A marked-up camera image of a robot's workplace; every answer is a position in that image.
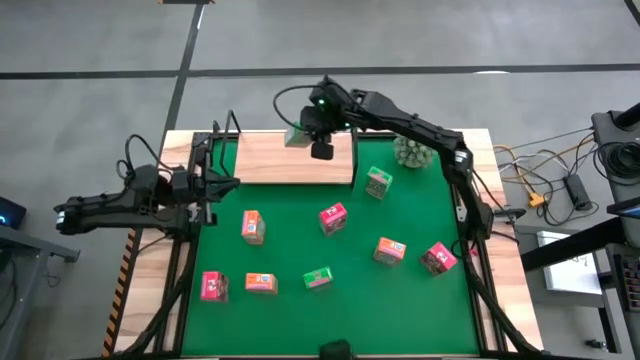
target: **green table surface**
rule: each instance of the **green table surface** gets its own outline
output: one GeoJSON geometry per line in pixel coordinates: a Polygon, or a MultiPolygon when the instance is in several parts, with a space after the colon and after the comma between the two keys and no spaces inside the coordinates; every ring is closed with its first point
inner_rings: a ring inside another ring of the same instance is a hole
{"type": "MultiPolygon", "coordinates": [[[[237,143],[227,145],[233,171],[237,143]]],[[[457,238],[449,186],[439,160],[427,169],[400,166],[390,140],[359,145],[360,169],[347,185],[241,185],[214,204],[218,226],[205,227],[198,245],[183,355],[317,355],[320,345],[348,340],[357,354],[477,354],[464,269],[458,263],[434,277],[418,258],[437,241],[457,238]],[[364,191],[375,165],[394,177],[378,200],[364,191]],[[325,237],[318,213],[341,202],[346,227],[325,237]],[[245,210],[258,210],[263,246],[241,237],[245,210]],[[373,259],[381,236],[407,245],[388,267],[373,259]],[[302,275],[330,266],[334,282],[305,288],[302,275]],[[229,302],[200,300],[202,272],[230,278],[229,302]],[[245,291],[248,272],[272,273],[277,295],[245,291]]],[[[220,146],[214,149],[217,167],[220,146]]]]}

